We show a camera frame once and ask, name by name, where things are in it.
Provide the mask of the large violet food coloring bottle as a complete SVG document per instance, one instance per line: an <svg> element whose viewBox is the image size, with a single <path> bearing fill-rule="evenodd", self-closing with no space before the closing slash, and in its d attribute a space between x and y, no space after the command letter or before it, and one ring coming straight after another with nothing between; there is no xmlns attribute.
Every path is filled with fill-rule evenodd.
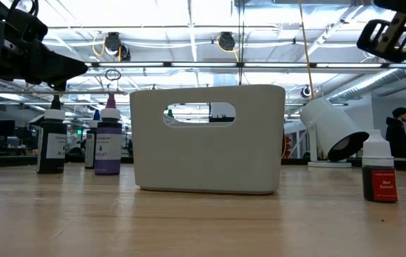
<svg viewBox="0 0 406 257"><path fill-rule="evenodd" d="M122 124L121 112L116 108L114 94L100 112L101 121L96 129L95 174L117 176L121 169Z"/></svg>

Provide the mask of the large black food coloring bottle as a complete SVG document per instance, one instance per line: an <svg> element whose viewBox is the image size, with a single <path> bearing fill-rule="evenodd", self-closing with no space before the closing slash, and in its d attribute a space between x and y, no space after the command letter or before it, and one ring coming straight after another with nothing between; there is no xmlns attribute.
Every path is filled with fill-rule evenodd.
<svg viewBox="0 0 406 257"><path fill-rule="evenodd" d="M54 95L51 107L45 110L40 124L38 174L60 174L64 172L66 157L67 125L65 112L61 109L59 95Z"/></svg>

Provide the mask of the small red label bottle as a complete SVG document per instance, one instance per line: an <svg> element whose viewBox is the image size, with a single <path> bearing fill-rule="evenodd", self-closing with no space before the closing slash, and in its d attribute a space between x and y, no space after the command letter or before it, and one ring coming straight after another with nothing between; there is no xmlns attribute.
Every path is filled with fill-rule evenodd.
<svg viewBox="0 0 406 257"><path fill-rule="evenodd" d="M362 192L366 201L397 203L397 183L390 144L380 130L371 130L363 143Z"/></svg>

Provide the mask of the silver ventilation duct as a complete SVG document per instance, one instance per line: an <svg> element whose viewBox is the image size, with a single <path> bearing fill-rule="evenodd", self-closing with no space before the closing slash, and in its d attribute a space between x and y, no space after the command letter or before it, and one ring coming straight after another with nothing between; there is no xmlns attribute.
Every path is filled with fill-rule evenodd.
<svg viewBox="0 0 406 257"><path fill-rule="evenodd" d="M406 69L388 69L376 74L363 75L323 96L328 101L351 99L406 77Z"/></svg>

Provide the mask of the black desk monitor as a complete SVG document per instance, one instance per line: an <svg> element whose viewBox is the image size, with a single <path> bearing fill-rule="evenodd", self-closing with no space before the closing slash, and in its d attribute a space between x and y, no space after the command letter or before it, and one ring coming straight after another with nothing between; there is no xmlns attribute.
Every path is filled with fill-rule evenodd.
<svg viewBox="0 0 406 257"><path fill-rule="evenodd" d="M0 136L13 136L15 120L0 120Z"/></svg>

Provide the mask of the large blue food coloring bottle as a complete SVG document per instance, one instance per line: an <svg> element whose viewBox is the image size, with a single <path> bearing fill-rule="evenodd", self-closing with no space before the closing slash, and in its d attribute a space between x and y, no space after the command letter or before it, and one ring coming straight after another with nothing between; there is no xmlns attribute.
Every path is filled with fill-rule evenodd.
<svg viewBox="0 0 406 257"><path fill-rule="evenodd" d="M89 122L88 131L86 132L84 161L86 169L94 169L95 166L96 133L100 119L99 110L95 110L93 119Z"/></svg>

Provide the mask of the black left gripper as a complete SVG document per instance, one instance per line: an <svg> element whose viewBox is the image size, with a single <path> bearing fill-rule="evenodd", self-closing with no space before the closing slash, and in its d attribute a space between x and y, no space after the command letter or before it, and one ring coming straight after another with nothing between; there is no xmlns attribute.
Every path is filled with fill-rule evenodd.
<svg viewBox="0 0 406 257"><path fill-rule="evenodd" d="M38 18L39 0L31 8L10 7L0 1L0 79L23 79L29 84L47 83L56 91L65 91L69 79L88 71L83 61L51 51L44 43L48 27Z"/></svg>

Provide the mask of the white spot lamp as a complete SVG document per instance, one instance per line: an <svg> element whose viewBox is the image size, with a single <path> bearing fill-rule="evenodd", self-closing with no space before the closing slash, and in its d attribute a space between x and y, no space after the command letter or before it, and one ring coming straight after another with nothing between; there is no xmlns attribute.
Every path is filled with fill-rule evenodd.
<svg viewBox="0 0 406 257"><path fill-rule="evenodd" d="M369 133L327 99L313 99L300 112L310 137L312 168L351 168L347 159L356 154Z"/></svg>

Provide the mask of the white plastic bin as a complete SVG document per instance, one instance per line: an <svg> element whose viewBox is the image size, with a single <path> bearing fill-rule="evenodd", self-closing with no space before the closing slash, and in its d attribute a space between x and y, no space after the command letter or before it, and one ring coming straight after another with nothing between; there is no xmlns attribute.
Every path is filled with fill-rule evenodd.
<svg viewBox="0 0 406 257"><path fill-rule="evenodd" d="M231 122L170 120L171 104L227 103ZM268 84L135 91L135 183L156 191L269 194L280 184L285 89Z"/></svg>

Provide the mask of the person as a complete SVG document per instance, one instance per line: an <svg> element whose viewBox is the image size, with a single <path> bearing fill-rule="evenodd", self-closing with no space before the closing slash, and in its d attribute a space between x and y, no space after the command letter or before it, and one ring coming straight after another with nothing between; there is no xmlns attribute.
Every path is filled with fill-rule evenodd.
<svg viewBox="0 0 406 257"><path fill-rule="evenodd" d="M390 151L394 158L406 158L406 108L399 107L392 111L392 117L386 118L387 130L385 139L390 144Z"/></svg>

